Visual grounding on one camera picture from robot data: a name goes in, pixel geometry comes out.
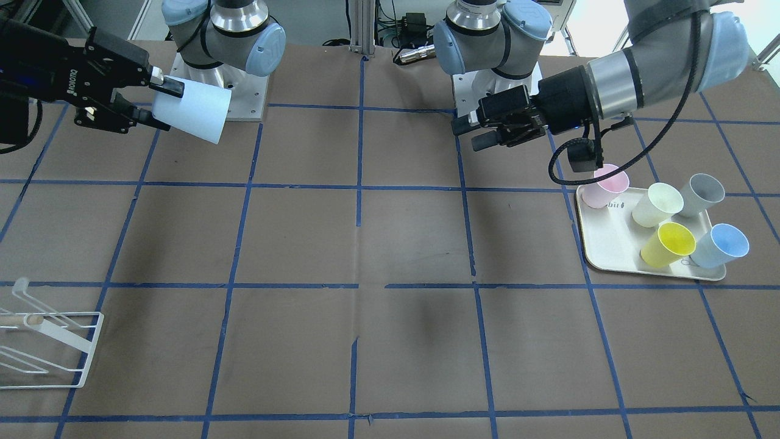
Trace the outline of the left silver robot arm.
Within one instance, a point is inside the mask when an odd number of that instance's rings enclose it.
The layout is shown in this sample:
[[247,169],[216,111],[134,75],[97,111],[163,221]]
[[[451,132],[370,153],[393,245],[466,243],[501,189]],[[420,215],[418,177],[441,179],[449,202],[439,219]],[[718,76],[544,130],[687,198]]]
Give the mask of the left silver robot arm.
[[[750,46],[733,12],[714,1],[627,1],[630,47],[543,78],[538,92],[490,91],[452,125],[457,136],[479,128],[476,151],[512,147],[598,120],[696,93],[737,78]],[[552,17],[535,1],[456,1],[434,26],[438,63],[449,75],[493,73],[523,81],[537,65]]]

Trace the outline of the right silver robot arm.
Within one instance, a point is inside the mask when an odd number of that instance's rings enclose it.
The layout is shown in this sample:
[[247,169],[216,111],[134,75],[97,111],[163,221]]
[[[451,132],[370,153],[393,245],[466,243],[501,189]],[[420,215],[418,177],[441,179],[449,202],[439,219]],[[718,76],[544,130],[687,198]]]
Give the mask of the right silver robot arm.
[[148,51],[92,28],[66,70],[74,122],[118,134],[137,125],[176,128],[217,144],[234,91],[224,72],[239,82],[270,76],[285,30],[263,1],[164,1],[161,10],[190,76],[166,74]]

